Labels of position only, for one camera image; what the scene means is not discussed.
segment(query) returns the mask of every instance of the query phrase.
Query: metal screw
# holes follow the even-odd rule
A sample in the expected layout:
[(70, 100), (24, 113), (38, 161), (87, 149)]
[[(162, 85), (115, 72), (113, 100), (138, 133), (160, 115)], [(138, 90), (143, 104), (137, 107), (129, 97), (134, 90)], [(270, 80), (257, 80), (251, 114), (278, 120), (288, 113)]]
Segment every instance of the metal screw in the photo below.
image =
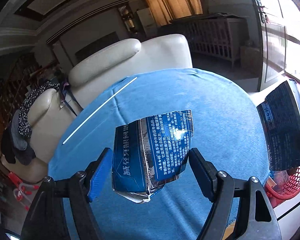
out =
[(225, 171), (219, 171), (219, 172), (218, 172), (218, 175), (219, 175), (220, 177), (225, 178), (225, 177), (227, 176), (227, 173), (226, 173)]
[(51, 177), (50, 176), (45, 176), (43, 179), (43, 182), (45, 183), (49, 183), (51, 181)]
[(84, 172), (84, 171), (78, 171), (75, 175), (76, 175), (78, 178), (82, 178), (82, 177), (85, 175), (85, 172)]
[(251, 179), (251, 181), (254, 182), (254, 183), (259, 182), (258, 178), (255, 177), (255, 176), (252, 176), (250, 179)]

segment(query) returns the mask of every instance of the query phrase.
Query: white leather chair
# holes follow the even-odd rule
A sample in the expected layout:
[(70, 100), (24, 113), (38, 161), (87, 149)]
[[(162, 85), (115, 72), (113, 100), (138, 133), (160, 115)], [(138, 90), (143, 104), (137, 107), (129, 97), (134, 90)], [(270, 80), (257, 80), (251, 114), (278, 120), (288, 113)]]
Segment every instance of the white leather chair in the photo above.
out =
[[(187, 40), (180, 34), (157, 37), (143, 43), (127, 39), (114, 43), (75, 66), (69, 73), (71, 90), (85, 108), (113, 83), (134, 74), (167, 68), (192, 68)], [(80, 108), (66, 97), (76, 113)], [(28, 121), (33, 128), (30, 145), (36, 158), (28, 166), (18, 160), (3, 165), (21, 179), (28, 182), (40, 181), (48, 172), (48, 163), (62, 134), (76, 116), (61, 103), (55, 89), (43, 92), (31, 106)]]

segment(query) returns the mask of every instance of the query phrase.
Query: round table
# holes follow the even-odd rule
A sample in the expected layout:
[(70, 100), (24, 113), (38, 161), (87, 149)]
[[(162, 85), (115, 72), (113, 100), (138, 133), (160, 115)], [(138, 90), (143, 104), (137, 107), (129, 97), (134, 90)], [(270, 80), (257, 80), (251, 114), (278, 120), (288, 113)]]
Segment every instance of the round table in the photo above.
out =
[[(102, 103), (131, 81), (95, 113), (64, 145), (63, 141)], [(105, 147), (113, 149), (115, 128), (154, 114), (191, 109), (197, 147), (207, 161), (233, 178), (256, 176), (265, 182), (269, 162), (256, 107), (248, 94), (230, 80), (193, 68), (138, 74), (115, 83), (90, 103), (62, 136), (49, 163), (55, 180), (85, 170)], [(68, 228), (78, 239), (68, 199)], [(190, 165), (150, 202), (135, 204), (112, 190), (111, 171), (98, 198), (91, 203), (105, 239), (196, 239), (211, 203), (197, 184)], [(234, 199), (228, 223), (236, 218)]]

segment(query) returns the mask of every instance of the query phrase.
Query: white stick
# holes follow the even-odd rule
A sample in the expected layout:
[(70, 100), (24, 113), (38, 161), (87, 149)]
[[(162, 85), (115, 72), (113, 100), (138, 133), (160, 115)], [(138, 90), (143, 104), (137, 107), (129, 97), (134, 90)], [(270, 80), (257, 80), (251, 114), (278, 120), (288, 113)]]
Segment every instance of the white stick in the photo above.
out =
[(85, 122), (87, 122), (97, 111), (99, 111), (99, 109), (101, 107), (103, 107), (106, 103), (108, 103), (112, 98), (114, 98), (119, 92), (121, 92), (124, 88), (126, 88), (128, 85), (130, 85), (133, 81), (135, 81), (137, 79), (137, 77), (135, 77), (134, 79), (132, 79), (128, 84), (124, 85), (122, 88), (120, 88), (116, 93), (114, 93), (114, 95), (112, 95), (106, 102), (104, 102), (101, 106), (99, 106), (92, 114), (90, 114), (88, 116), (88, 118), (86, 120), (84, 120), (73, 132), (72, 134), (69, 135), (69, 137), (62, 143), (62, 144), (65, 144), (70, 138), (71, 136), (74, 135), (74, 133), (79, 130), (79, 128), (81, 126), (84, 125)]

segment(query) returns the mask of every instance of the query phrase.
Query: headrest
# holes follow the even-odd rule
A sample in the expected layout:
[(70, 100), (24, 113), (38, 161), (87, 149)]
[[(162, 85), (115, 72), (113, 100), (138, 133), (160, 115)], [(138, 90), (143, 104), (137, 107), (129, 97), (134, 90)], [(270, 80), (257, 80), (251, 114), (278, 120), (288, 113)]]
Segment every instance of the headrest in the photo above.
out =
[(34, 101), (28, 112), (28, 123), (31, 127), (48, 111), (55, 93), (57, 91), (54, 88), (49, 88)]
[(141, 43), (136, 39), (126, 39), (114, 43), (87, 57), (69, 73), (69, 83), (78, 87), (118, 63), (132, 57), (141, 50)]

